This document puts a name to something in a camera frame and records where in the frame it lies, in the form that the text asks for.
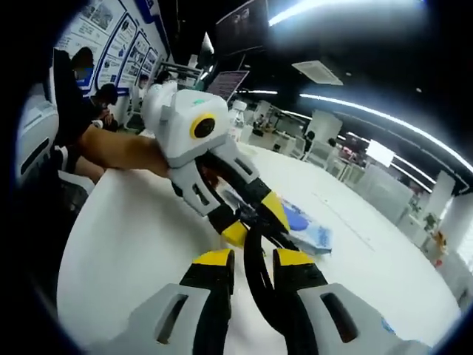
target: window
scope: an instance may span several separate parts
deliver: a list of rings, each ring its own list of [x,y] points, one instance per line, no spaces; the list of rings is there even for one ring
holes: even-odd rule
[[[473,273],[473,220],[470,221],[468,231],[458,247],[458,254]]]

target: air vent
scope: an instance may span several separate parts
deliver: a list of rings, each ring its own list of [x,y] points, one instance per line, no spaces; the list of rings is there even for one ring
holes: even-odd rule
[[[330,69],[323,65],[321,61],[294,63],[293,67],[317,84],[343,85],[340,79],[338,79]]]

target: white table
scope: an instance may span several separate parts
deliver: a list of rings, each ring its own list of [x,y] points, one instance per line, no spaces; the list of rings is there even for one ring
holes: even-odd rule
[[[316,262],[331,283],[377,308],[403,339],[434,345],[460,311],[422,253],[356,193],[311,164],[240,145],[262,179],[333,230],[331,255]],[[150,172],[109,170],[69,236],[58,280],[58,315],[81,346],[111,339],[133,309],[167,283],[178,283],[198,255],[220,248],[210,224]],[[270,268],[272,245],[269,251]],[[286,354],[284,339],[251,298],[236,251],[226,354]]]

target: black ceiling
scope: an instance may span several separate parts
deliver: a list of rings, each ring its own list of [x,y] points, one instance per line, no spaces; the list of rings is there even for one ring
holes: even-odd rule
[[[268,17],[296,2],[268,0]],[[190,54],[199,53],[205,32],[218,48],[215,23],[243,3],[244,0],[160,1],[174,60],[185,64]],[[278,92],[253,95],[255,100],[264,99],[280,109],[308,116],[315,108],[338,112],[336,115],[344,122],[342,132],[376,139],[432,177],[445,169],[401,136],[440,158],[473,186],[471,172],[420,135],[359,109],[299,97],[299,93],[320,95],[385,112],[428,132],[473,162],[467,11],[451,1],[419,4],[426,5],[422,13],[341,5],[325,11],[323,16],[315,10],[307,11],[271,27],[267,41],[258,50],[228,57],[219,56],[217,50],[214,75],[221,70],[238,69],[243,59],[242,69],[249,66],[250,74],[242,87]],[[314,60],[324,63],[344,85],[316,84],[291,65]],[[462,188],[458,183],[456,190]]]

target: yellow camera ring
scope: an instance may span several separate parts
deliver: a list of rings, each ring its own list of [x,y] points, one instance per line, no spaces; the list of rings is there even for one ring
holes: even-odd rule
[[[193,139],[205,138],[214,131],[214,128],[215,116],[204,113],[192,122],[190,134]]]

